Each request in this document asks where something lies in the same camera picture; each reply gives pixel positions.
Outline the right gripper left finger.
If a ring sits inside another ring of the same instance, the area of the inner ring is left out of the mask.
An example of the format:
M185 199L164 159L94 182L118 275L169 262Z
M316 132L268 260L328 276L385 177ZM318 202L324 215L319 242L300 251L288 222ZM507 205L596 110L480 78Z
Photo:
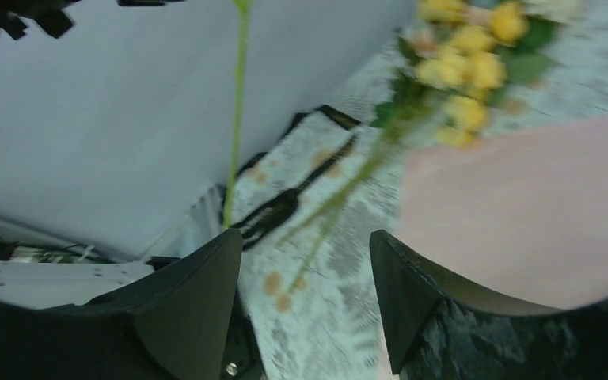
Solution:
M262 379L228 230L181 258L0 244L0 379Z

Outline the pink fake flower stem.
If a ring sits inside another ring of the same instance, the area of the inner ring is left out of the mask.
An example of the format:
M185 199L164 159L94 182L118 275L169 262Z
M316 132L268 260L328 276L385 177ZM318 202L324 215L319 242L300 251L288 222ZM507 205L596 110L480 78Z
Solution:
M253 0L235 0L235 8L239 14L239 28L237 39L237 60L234 72L234 117L232 150L230 156L229 177L226 185L225 205L222 214L222 227L224 230L230 228L234 202L235 178L239 165L239 150L241 143L241 126L243 117L243 103L245 95L245 70L247 63L247 51L249 44L249 26Z

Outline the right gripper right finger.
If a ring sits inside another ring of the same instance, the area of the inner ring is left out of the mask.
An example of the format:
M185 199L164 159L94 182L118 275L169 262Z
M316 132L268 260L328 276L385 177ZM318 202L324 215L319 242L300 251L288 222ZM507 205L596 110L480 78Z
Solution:
M608 379L608 298L557 309L475 283L384 230L370 261L400 379Z

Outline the yellow fake flower stem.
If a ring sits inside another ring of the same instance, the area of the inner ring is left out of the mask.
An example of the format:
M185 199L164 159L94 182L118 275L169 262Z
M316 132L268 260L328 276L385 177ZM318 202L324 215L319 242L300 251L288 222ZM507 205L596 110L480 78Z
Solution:
M553 65L542 48L569 19L556 1L500 1L490 8L467 1L419 1L413 34L397 40L405 62L390 79L391 97L374 106L369 120L378 136L358 172L306 219L306 224L323 219L321 236L289 291L298 289L351 196L404 150L415 131L441 113L440 143L472 143L508 86L539 79Z

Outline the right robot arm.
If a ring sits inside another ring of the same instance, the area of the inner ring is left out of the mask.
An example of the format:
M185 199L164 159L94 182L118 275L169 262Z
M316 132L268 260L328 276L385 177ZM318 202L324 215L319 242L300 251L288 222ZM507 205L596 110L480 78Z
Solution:
M0 261L0 379L261 379L230 230L181 258ZM370 237L400 379L608 379L608 299L558 310L492 291Z

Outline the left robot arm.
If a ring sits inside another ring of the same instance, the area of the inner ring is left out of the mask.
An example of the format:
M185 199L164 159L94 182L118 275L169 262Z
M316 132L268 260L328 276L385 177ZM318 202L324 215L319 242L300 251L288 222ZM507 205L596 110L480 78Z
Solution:
M32 21L44 34L59 39L75 26L67 10L78 0L0 0L0 32L17 41Z

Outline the pink purple wrapping paper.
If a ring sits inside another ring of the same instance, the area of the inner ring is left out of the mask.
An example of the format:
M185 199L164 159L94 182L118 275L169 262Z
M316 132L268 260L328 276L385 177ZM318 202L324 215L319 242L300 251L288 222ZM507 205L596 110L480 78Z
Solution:
M608 116L408 156L395 233L484 287L561 310L608 298ZM377 376L390 370L383 336Z

